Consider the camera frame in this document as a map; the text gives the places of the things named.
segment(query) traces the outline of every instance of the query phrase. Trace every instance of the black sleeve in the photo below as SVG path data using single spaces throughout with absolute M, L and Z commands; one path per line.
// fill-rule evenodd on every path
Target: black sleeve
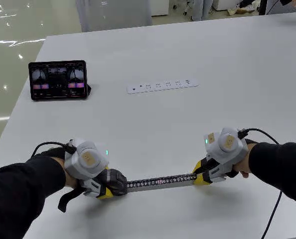
M 251 172 L 296 200 L 296 143 L 258 143 L 249 155 Z
M 49 156 L 0 168 L 0 239 L 22 238 L 45 198 L 64 185 L 64 170 Z

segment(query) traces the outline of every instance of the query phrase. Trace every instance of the strap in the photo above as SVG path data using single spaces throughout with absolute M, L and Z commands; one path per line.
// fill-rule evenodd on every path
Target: strap
M 83 192 L 86 191 L 86 188 L 82 188 L 80 184 L 78 184 L 77 188 L 73 189 L 69 193 L 64 194 L 58 203 L 58 209 L 61 210 L 62 212 L 66 212 L 66 207 L 67 204 L 69 203 L 70 200 L 77 198 L 79 195 L 81 195 Z

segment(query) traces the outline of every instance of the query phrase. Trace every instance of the sticker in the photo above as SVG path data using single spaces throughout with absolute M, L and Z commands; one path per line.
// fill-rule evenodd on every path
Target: sticker
M 235 137 L 233 137 L 232 135 L 228 135 L 227 138 L 226 138 L 226 142 L 224 143 L 224 146 L 227 149 L 231 149 L 234 140 L 235 140 Z
M 211 134 L 208 135 L 208 140 L 209 140 L 209 143 L 214 142 L 214 133 L 211 133 Z
M 85 152 L 82 154 L 82 158 L 84 162 L 87 164 L 87 166 L 93 166 L 96 163 L 95 158 L 90 152 Z

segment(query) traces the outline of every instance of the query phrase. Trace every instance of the power strip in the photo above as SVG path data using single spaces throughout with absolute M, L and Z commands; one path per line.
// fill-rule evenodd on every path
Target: power strip
M 155 83 L 142 83 L 127 86 L 128 94 L 151 92 L 151 91 L 164 91 L 171 89 L 180 89 L 186 87 L 198 86 L 197 80 L 171 80 Z

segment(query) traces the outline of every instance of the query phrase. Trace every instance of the white floor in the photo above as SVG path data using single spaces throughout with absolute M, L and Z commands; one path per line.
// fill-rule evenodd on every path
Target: white floor
M 190 21 L 190 13 L 182 12 L 183 6 L 170 5 L 169 16 L 154 17 L 153 23 Z M 226 17 L 226 11 L 214 11 L 209 19 Z M 0 135 L 27 79 L 28 63 L 46 36 L 80 31 L 75 0 L 0 0 Z

